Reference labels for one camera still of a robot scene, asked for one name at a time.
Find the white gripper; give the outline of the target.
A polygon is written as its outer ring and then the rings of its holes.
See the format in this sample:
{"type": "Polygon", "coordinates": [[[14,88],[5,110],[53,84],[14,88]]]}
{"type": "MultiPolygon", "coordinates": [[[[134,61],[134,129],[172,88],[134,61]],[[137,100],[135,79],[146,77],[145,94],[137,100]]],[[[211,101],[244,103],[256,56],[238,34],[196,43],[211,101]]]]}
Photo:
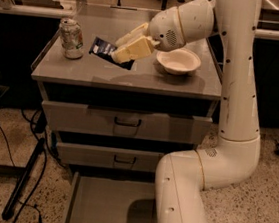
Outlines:
{"type": "Polygon", "coordinates": [[[177,7],[159,12],[151,19],[150,24],[143,23],[119,38],[115,42],[117,48],[111,52],[111,58],[121,64],[152,55],[155,46],[163,52],[182,48],[186,41],[179,17],[177,7]]]}

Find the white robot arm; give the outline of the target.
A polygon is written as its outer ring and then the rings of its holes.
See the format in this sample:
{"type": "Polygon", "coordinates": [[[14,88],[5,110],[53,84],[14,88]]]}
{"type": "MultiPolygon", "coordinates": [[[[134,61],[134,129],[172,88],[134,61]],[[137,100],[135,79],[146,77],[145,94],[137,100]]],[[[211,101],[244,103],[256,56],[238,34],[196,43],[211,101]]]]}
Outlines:
{"type": "Polygon", "coordinates": [[[158,223],[207,223],[202,190],[247,179],[260,154],[253,42],[262,0],[193,0],[156,14],[116,42],[116,63],[173,51],[220,34],[223,46],[219,134],[213,149],[171,152],[155,174],[158,223]]]}

